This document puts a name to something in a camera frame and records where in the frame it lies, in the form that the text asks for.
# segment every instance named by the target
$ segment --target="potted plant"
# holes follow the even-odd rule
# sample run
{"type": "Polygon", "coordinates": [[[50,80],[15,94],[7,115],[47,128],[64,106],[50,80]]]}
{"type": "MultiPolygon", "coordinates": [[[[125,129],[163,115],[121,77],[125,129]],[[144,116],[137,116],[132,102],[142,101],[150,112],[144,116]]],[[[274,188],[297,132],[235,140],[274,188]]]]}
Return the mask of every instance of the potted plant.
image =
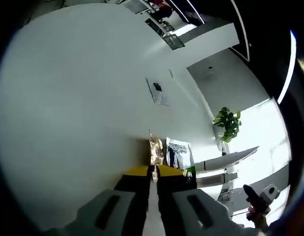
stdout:
{"type": "Polygon", "coordinates": [[[223,107],[216,116],[216,119],[213,120],[214,126],[224,128],[221,138],[224,142],[229,143],[233,138],[237,137],[239,126],[241,125],[241,121],[239,121],[240,115],[240,111],[234,115],[229,111],[229,108],[223,107]]]}

